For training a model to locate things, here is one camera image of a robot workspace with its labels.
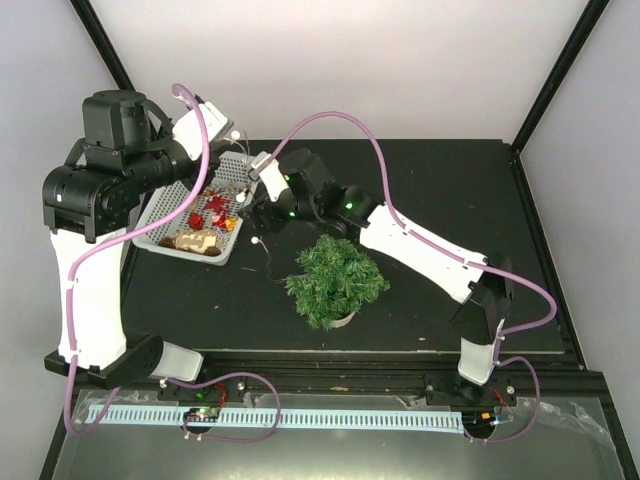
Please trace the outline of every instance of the wall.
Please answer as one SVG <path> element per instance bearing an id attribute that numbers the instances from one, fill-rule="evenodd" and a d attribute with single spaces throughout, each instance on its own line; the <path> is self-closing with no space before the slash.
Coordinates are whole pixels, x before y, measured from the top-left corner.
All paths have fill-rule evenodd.
<path id="1" fill-rule="evenodd" d="M 68 1 L 2 2 L 0 40 L 0 477 L 33 480 L 64 388 L 42 364 L 60 336 L 42 182 L 82 136 L 83 98 L 114 85 Z"/>
<path id="2" fill-rule="evenodd" d="M 640 464 L 640 2 L 611 2 L 524 151 L 583 351 Z"/>
<path id="3" fill-rule="evenodd" d="M 586 0 L 94 0 L 133 83 L 180 81 L 251 138 L 321 110 L 381 138 L 512 141 Z M 361 137 L 342 121 L 303 138 Z"/>

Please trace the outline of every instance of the white plastic basket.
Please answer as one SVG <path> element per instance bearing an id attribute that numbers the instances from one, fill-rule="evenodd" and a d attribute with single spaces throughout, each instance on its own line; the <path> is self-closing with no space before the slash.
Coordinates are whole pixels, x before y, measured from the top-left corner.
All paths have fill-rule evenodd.
<path id="1" fill-rule="evenodd" d="M 219 196 L 229 200 L 227 218 L 237 217 L 238 210 L 251 203 L 251 199 L 253 198 L 253 193 L 255 191 L 255 185 L 252 185 L 250 192 L 247 194 L 246 200 L 242 204 L 236 201 L 235 193 L 230 194 L 227 192 L 228 187 L 237 191 L 241 188 L 246 188 L 251 184 L 249 177 L 247 176 L 247 168 L 251 164 L 251 160 L 252 157 L 247 159 L 243 154 L 236 152 L 225 152 L 220 156 L 220 167 L 218 167 L 215 178 L 210 185 L 216 190 L 222 189 L 222 193 L 220 193 Z M 189 191 L 181 182 L 176 182 L 168 187 L 159 188 L 154 192 L 147 204 L 147 207 L 140 215 L 136 228 L 149 225 L 150 223 L 160 220 L 168 213 L 171 213 L 171 211 L 173 211 L 184 201 L 185 198 L 187 198 L 188 194 Z M 203 211 L 202 208 L 206 203 L 207 200 L 200 196 L 195 209 L 186 210 L 171 222 L 151 230 L 145 235 L 135 237 L 133 239 L 134 245 L 138 248 L 143 248 L 161 255 L 170 255 L 172 257 L 184 258 L 186 260 L 210 263 L 211 265 L 222 266 L 226 264 L 236 243 L 236 238 L 238 237 L 238 233 L 242 227 L 243 220 L 238 218 L 236 227 L 231 232 L 228 232 L 223 228 L 210 227 L 211 219 L 216 212 L 212 210 Z M 200 213 L 204 217 L 205 228 L 216 230 L 216 247 L 221 250 L 220 255 L 216 257 L 209 257 L 198 253 L 158 246 L 158 242 L 164 237 L 173 237 L 178 233 L 178 230 L 189 229 L 188 219 L 191 212 Z"/>

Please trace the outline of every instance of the artificial plant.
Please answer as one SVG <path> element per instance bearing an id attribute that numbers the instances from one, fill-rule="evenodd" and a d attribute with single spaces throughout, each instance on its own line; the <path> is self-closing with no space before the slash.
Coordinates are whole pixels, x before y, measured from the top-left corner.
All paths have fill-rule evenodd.
<path id="1" fill-rule="evenodd" d="M 287 294 L 296 297 L 297 312 L 312 328 L 331 328 L 389 289 L 373 260 L 348 240 L 323 235 L 296 261 L 305 274 L 287 277 Z"/>

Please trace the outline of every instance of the purple cable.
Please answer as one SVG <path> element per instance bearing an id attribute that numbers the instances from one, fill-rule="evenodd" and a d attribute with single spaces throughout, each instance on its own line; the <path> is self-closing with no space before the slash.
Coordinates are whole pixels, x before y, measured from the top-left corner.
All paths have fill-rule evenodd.
<path id="1" fill-rule="evenodd" d="M 371 132 L 371 130 L 369 130 L 369 128 L 364 123 L 362 123 L 360 120 L 358 120 L 357 118 L 353 117 L 352 115 L 349 115 L 348 113 L 337 112 L 337 111 L 319 112 L 319 113 L 316 113 L 314 115 L 311 115 L 311 116 L 305 118 L 300 123 L 298 123 L 298 125 L 296 125 L 287 134 L 286 137 L 284 137 L 284 139 L 278 144 L 276 149 L 273 151 L 273 153 L 271 154 L 269 159 L 266 162 L 264 162 L 262 165 L 260 165 L 259 168 L 256 169 L 256 173 L 260 173 L 262 170 L 267 168 L 269 163 L 282 152 L 282 149 L 285 147 L 285 145 L 289 142 L 289 140 L 291 140 L 291 138 L 293 138 L 293 136 L 296 133 L 298 133 L 298 131 L 300 129 L 302 129 L 305 125 L 313 122 L 314 120 L 317 120 L 319 118 L 325 118 L 325 117 L 338 117 L 338 118 L 343 118 L 345 120 L 348 120 L 351 123 L 355 124 L 358 128 L 360 128 L 360 130 L 362 130 L 364 132 L 364 134 L 367 136 L 367 138 L 369 139 L 369 141 L 373 145 L 373 149 L 376 152 L 376 156 L 378 157 L 378 163 L 380 164 L 380 173 L 382 175 L 382 188 L 384 190 L 384 198 L 385 198 L 385 201 L 386 201 L 387 206 L 389 208 L 389 213 L 391 214 L 391 217 L 396 221 L 396 223 L 402 229 L 404 229 L 406 227 L 406 224 L 400 219 L 400 217 L 398 215 L 398 212 L 396 211 L 396 208 L 393 205 L 393 201 L 391 200 L 391 192 L 390 192 L 390 189 L 389 189 L 389 178 L 388 178 L 388 174 L 387 174 L 387 165 L 386 165 L 386 162 L 385 162 L 385 159 L 384 159 L 384 154 L 382 153 L 382 149 L 380 148 L 380 144 L 376 140 L 376 138 L 373 135 L 373 133 Z M 428 238 L 425 238 L 424 236 L 420 235 L 419 233 L 414 232 L 413 230 L 409 230 L 408 233 L 409 233 L 409 235 L 417 238 L 422 243 L 425 243 L 426 245 L 428 245 L 431 248 L 437 250 L 438 252 L 442 253 L 443 255 L 446 255 L 447 257 L 449 257 L 449 258 L 451 258 L 453 260 L 456 260 L 457 262 L 460 262 L 460 263 L 464 263 L 465 262 L 464 258 L 462 258 L 459 255 L 456 255 L 454 253 L 451 253 L 450 251 L 446 250 L 445 248 L 441 247 L 440 245 L 437 245 L 437 244 L 433 243 L 431 240 L 429 240 Z M 480 269 L 482 271 L 485 271 L 485 272 L 488 272 L 488 273 L 492 273 L 494 275 L 499 275 L 501 277 L 508 278 L 508 279 L 510 279 L 510 280 L 512 280 L 512 281 L 514 281 L 516 283 L 519 283 L 520 285 L 523 285 L 523 286 L 533 290 L 534 292 L 540 294 L 549 303 L 549 307 L 550 307 L 549 308 L 549 313 L 547 313 L 547 315 L 544 316 L 543 318 L 541 318 L 540 320 L 536 320 L 534 322 L 525 323 L 524 325 L 518 325 L 518 326 L 515 326 L 515 327 L 506 328 L 506 329 L 502 330 L 501 332 L 498 332 L 498 335 L 500 335 L 500 337 L 496 340 L 496 348 L 495 348 L 495 358 L 496 359 L 498 358 L 498 355 L 500 353 L 500 346 L 501 346 L 502 341 L 503 341 L 503 339 L 504 339 L 504 337 L 506 335 L 509 335 L 511 333 L 516 333 L 516 332 L 521 332 L 523 330 L 529 330 L 531 328 L 540 327 L 540 326 L 544 325 L 545 323 L 551 321 L 553 319 L 553 317 L 555 317 L 556 312 L 558 310 L 558 307 L 556 305 L 555 300 L 553 299 L 553 297 L 551 295 L 549 295 L 549 293 L 547 291 L 544 290 L 544 288 L 542 288 L 539 285 L 535 284 L 531 280 L 527 280 L 526 278 L 523 278 L 523 277 L 521 277 L 519 275 L 516 275 L 514 273 L 511 273 L 511 272 L 507 272 L 505 270 L 500 270 L 498 268 L 490 267 L 490 266 L 485 265 L 483 263 L 469 262 L 468 265 L 471 266 L 471 267 L 474 267 L 474 268 L 478 268 L 478 269 Z"/>
<path id="2" fill-rule="evenodd" d="M 522 436 L 526 435 L 529 432 L 529 430 L 531 430 L 535 425 L 536 420 L 538 419 L 538 414 L 540 413 L 540 382 L 538 381 L 538 375 L 536 374 L 536 371 L 533 368 L 533 365 L 531 365 L 531 362 L 529 362 L 529 360 L 527 360 L 526 358 L 520 357 L 520 356 L 508 358 L 504 362 L 499 363 L 498 366 L 504 367 L 513 362 L 524 363 L 527 366 L 527 368 L 529 368 L 529 371 L 531 372 L 531 376 L 533 377 L 533 385 L 536 390 L 536 406 L 535 406 L 535 409 L 533 410 L 533 416 L 531 417 L 531 420 L 529 420 L 529 423 L 527 424 L 527 426 L 524 427 L 522 430 L 520 430 L 518 433 L 515 433 L 507 438 L 498 438 L 496 440 L 490 440 L 486 438 L 475 438 L 465 428 L 464 436 L 467 437 L 469 440 L 471 440 L 471 442 L 476 441 L 476 442 L 486 443 L 489 445 L 512 442 L 513 440 L 517 440 Z"/>
<path id="3" fill-rule="evenodd" d="M 249 373 L 249 372 L 236 372 L 236 373 L 229 373 L 227 375 L 222 375 L 221 377 L 214 378 L 213 380 L 208 380 L 203 383 L 195 383 L 195 384 L 186 383 L 180 380 L 176 380 L 175 378 L 168 378 L 167 382 L 171 382 L 174 385 L 178 385 L 179 387 L 183 387 L 183 388 L 206 388 L 216 383 L 224 382 L 225 380 L 228 380 L 230 378 L 236 378 L 236 377 L 255 378 L 256 380 L 260 380 L 269 388 L 269 390 L 271 390 L 271 392 L 276 398 L 276 419 L 274 420 L 273 425 L 271 425 L 269 430 L 267 430 L 265 433 L 252 438 L 233 438 L 233 437 L 223 437 L 219 435 L 209 435 L 209 434 L 202 434 L 201 435 L 202 438 L 208 438 L 210 440 L 220 440 L 223 442 L 231 442 L 231 443 L 255 443 L 255 442 L 259 442 L 260 440 L 264 440 L 267 437 L 270 437 L 271 435 L 273 435 L 273 432 L 276 431 L 276 428 L 280 423 L 280 416 L 282 414 L 282 405 L 280 404 L 280 396 L 278 395 L 278 391 L 276 390 L 276 387 L 274 387 L 269 380 L 267 380 L 264 377 L 261 377 L 260 375 L 256 375 L 255 373 Z M 185 433 L 188 432 L 186 428 L 187 422 L 188 422 L 188 419 L 185 420 L 185 424 L 182 426 L 182 431 Z"/>
<path id="4" fill-rule="evenodd" d="M 193 202 L 193 200 L 198 196 L 198 192 L 200 191 L 200 189 L 202 188 L 202 185 L 204 184 L 205 178 L 207 176 L 207 170 L 209 169 L 209 135 L 207 132 L 207 125 L 205 123 L 204 117 L 202 116 L 202 112 L 200 111 L 200 108 L 198 108 L 198 101 L 195 99 L 193 94 L 189 90 L 187 90 L 186 87 L 184 87 L 179 83 L 176 83 L 171 87 L 171 91 L 175 97 L 179 98 L 180 100 L 182 100 L 184 103 L 186 103 L 189 107 L 193 109 L 198 119 L 198 124 L 200 126 L 200 133 L 202 134 L 202 162 L 200 163 L 198 178 L 196 179 L 196 183 L 193 186 L 193 190 L 191 190 L 187 198 L 180 204 L 180 206 L 176 208 L 173 212 L 168 214 L 166 217 L 163 217 L 160 220 L 157 220 L 145 227 L 142 227 L 137 230 L 133 230 L 132 232 L 129 232 L 125 235 L 121 235 L 112 240 L 104 242 L 92 248 L 91 250 L 87 251 L 80 257 L 78 257 L 78 259 L 75 262 L 73 262 L 73 264 L 71 265 L 71 268 L 69 269 L 69 275 L 67 276 L 67 279 L 69 280 L 69 282 L 71 282 L 70 283 L 71 285 L 73 285 L 73 282 L 75 282 L 76 280 L 76 274 L 78 272 L 78 268 L 80 267 L 80 265 L 82 265 L 82 263 L 87 258 L 91 257 L 92 255 L 95 255 L 98 252 L 101 252 L 102 250 L 105 250 L 109 247 L 113 247 L 114 245 L 118 245 L 120 243 L 126 242 L 127 240 L 131 240 L 132 238 L 137 237 L 138 235 L 147 233 L 153 230 L 154 228 L 158 228 L 161 225 L 164 225 L 165 223 L 170 222 L 171 220 L 176 218 L 178 215 L 180 215 L 182 212 L 184 212 L 184 210 L 186 210 L 186 208 L 191 204 L 191 202 Z M 76 330 L 75 330 L 75 325 L 73 321 L 73 288 L 67 289 L 65 300 L 66 300 L 66 311 L 67 311 L 66 324 L 67 324 L 67 334 L 69 336 L 69 347 L 71 348 L 71 351 L 76 351 L 78 349 L 78 342 L 76 339 Z M 107 410 L 113 403 L 113 400 L 116 394 L 118 393 L 119 388 L 116 388 L 111 391 L 111 394 L 109 395 L 106 403 L 102 407 L 102 410 L 100 410 L 98 417 L 92 424 L 90 424 L 88 427 L 82 430 L 76 430 L 73 427 L 73 423 L 71 421 L 71 404 L 73 400 L 73 386 L 75 383 L 77 367 L 78 367 L 78 355 L 74 354 L 73 357 L 71 357 L 71 361 L 69 362 L 69 375 L 67 377 L 67 390 L 65 393 L 63 418 L 64 418 L 64 426 L 67 429 L 67 432 L 69 432 L 71 435 L 80 436 L 80 435 L 85 435 L 89 433 L 98 425 L 100 420 L 102 420 L 102 418 L 106 415 Z"/>

